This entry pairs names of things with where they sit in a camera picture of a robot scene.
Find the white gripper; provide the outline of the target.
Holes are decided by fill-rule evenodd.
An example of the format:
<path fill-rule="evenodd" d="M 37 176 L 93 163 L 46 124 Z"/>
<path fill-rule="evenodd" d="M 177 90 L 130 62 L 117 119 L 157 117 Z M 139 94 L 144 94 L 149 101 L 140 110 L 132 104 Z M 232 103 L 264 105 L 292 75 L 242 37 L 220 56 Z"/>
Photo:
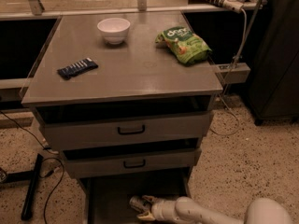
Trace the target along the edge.
<path fill-rule="evenodd" d="M 137 216 L 141 221 L 165 221 L 175 222 L 178 218 L 176 202 L 168 201 L 151 195 L 143 195 L 142 198 L 152 204 L 151 211 L 146 211 Z"/>

